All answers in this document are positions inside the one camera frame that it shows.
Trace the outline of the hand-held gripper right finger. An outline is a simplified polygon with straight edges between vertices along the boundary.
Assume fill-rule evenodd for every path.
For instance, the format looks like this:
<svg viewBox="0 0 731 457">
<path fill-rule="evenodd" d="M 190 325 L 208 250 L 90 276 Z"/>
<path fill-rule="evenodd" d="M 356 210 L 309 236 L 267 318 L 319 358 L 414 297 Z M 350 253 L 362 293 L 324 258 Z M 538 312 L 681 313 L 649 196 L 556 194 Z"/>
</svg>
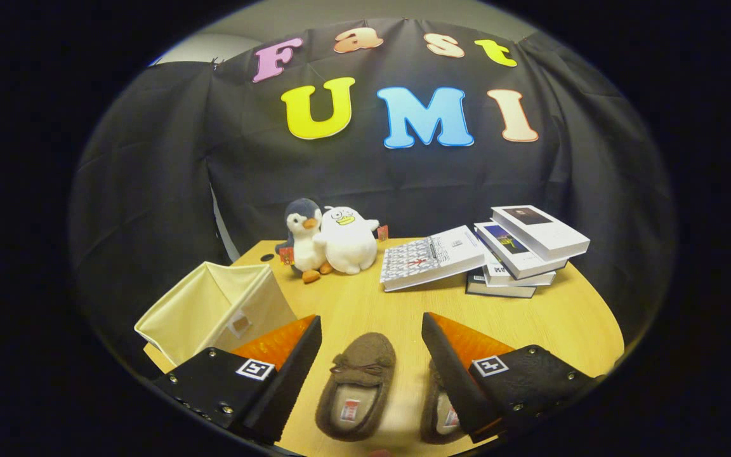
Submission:
<svg viewBox="0 0 731 457">
<path fill-rule="evenodd" d="M 435 313 L 423 316 L 421 335 L 473 442 L 524 434 L 604 379 L 586 375 L 540 345 L 513 349 Z"/>
</svg>

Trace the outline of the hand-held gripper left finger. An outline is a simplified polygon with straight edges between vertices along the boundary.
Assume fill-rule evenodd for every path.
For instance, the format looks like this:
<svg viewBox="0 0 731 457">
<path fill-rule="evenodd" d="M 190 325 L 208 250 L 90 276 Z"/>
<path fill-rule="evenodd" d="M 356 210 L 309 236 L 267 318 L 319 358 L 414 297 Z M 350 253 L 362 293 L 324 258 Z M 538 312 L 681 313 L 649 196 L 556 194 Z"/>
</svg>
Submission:
<svg viewBox="0 0 731 457">
<path fill-rule="evenodd" d="M 218 428 L 273 444 L 321 342 L 321 317 L 309 315 L 232 351 L 207 347 L 153 383 Z"/>
</svg>

